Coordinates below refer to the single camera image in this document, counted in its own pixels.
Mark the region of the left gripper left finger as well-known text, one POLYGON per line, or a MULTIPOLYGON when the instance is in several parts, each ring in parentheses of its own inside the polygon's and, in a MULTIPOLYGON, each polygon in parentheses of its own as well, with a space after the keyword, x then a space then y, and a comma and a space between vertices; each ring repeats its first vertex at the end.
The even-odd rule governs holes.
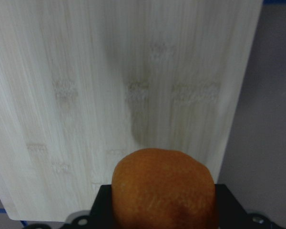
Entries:
POLYGON ((90 211, 78 211, 68 216, 62 229, 113 229, 112 186, 102 185, 90 211))

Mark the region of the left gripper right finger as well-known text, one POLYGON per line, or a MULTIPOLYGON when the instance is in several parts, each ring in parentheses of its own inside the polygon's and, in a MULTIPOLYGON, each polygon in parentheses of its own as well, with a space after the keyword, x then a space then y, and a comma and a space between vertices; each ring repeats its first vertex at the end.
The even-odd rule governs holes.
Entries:
POLYGON ((216 205, 220 229, 280 229, 281 226, 258 213, 247 213, 224 184, 216 184, 216 205))

